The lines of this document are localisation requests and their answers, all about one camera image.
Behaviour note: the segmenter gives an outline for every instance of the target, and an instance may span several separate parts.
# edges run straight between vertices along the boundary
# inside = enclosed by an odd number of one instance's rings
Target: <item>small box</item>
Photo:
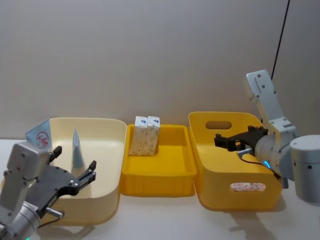
[[[148,127],[144,140],[143,153],[144,156],[154,156],[158,143],[158,135],[160,128],[160,118],[156,116],[148,116]]]
[[[144,143],[147,134],[148,118],[144,116],[136,116],[134,123],[133,138],[130,147],[131,156],[142,156]]]

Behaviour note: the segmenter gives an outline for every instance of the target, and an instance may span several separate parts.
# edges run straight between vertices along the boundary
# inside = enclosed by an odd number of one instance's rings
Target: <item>beige tray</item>
[[[53,161],[55,166],[71,171],[74,128],[79,134],[86,166],[93,160],[97,162],[96,180],[90,188],[83,189],[90,191],[91,197],[63,196],[58,199],[53,208],[64,210],[65,216],[57,224],[93,225],[112,218],[120,197],[118,186],[127,125],[115,119],[58,117],[50,119],[50,128],[52,147],[62,146],[62,154]],[[54,219],[47,215],[43,223]]]

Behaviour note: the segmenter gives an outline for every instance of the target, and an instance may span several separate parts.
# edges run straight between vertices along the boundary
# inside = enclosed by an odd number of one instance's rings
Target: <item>black cable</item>
[[[277,63],[277,59],[278,59],[278,54],[279,54],[280,44],[281,44],[281,40],[282,40],[282,35],[284,34],[284,29],[285,29],[285,24],[286,24],[286,20],[287,20],[287,14],[288,14],[288,10],[289,10],[289,5],[290,5],[290,0],[288,0],[288,3],[286,5],[286,10],[285,10],[284,20],[283,20],[283,24],[282,24],[282,29],[281,29],[280,39],[279,39],[279,43],[278,43],[278,48],[276,50],[275,59],[274,59],[274,63],[273,63],[271,80],[274,78],[276,63]]]
[[[281,176],[280,176],[278,173],[276,173],[276,172],[275,172],[274,170],[272,170],[271,168],[266,167],[265,165],[261,164],[260,162],[247,161],[247,160],[244,160],[242,157],[240,157],[240,160],[243,161],[243,162],[245,162],[245,163],[247,163],[247,164],[256,164],[256,165],[264,166],[265,168],[267,168],[267,169],[269,169],[270,171],[273,172],[273,175],[276,177],[276,179],[279,180],[279,179],[281,178]]]
[[[44,227],[44,226],[47,226],[47,225],[49,225],[49,224],[56,223],[56,222],[58,222],[59,220],[61,220],[61,219],[65,216],[65,211],[62,211],[61,213],[62,213],[62,217],[61,217],[61,218],[57,218],[57,219],[55,219],[55,220],[48,221],[48,222],[40,225],[40,226],[38,227],[38,229],[39,229],[39,228],[42,228],[42,227]]]

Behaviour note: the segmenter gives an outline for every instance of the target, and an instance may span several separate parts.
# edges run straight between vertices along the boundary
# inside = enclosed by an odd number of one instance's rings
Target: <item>blue led light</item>
[[[267,167],[268,169],[270,168],[270,164],[268,163],[268,161],[264,161],[263,163],[264,163],[264,165],[266,165],[266,167]]]

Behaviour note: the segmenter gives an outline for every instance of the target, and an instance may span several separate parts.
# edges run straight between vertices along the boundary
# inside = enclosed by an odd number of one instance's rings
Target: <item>printed logo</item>
[[[49,136],[45,131],[41,131],[36,136],[36,144],[44,149],[49,144]]]

